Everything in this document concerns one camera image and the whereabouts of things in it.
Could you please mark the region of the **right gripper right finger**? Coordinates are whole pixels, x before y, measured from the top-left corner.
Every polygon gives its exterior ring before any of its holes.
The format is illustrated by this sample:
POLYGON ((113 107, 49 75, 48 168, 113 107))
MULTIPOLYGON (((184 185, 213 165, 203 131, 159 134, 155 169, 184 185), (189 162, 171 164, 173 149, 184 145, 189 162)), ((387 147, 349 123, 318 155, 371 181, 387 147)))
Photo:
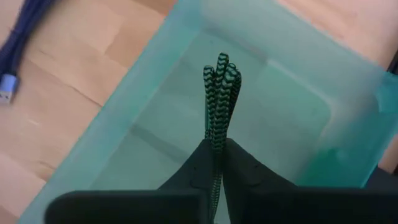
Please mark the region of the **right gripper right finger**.
POLYGON ((231 224, 272 224, 284 220, 285 205, 268 194, 290 192, 291 181, 272 171, 231 138, 223 153, 223 185, 231 224))

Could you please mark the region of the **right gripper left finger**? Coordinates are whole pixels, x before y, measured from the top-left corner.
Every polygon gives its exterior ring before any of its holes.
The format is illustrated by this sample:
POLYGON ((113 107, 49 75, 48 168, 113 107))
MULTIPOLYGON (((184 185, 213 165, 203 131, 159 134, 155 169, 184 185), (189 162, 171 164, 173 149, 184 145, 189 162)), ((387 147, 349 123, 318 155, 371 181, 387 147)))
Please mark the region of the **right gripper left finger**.
POLYGON ((183 165, 160 187, 161 224, 213 224, 211 190, 215 157, 209 140, 202 140, 183 165))

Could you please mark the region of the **teal translucent plastic bin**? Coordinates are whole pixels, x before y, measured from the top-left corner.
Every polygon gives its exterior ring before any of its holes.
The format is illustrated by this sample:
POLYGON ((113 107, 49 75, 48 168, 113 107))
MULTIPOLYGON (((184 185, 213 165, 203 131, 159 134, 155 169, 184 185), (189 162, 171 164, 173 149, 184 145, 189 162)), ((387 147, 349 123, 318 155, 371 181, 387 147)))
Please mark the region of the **teal translucent plastic bin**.
POLYGON ((17 224, 73 190, 163 184, 205 135, 203 67, 242 74, 228 136, 298 185, 362 187, 398 133, 393 75, 276 0, 178 0, 17 224))

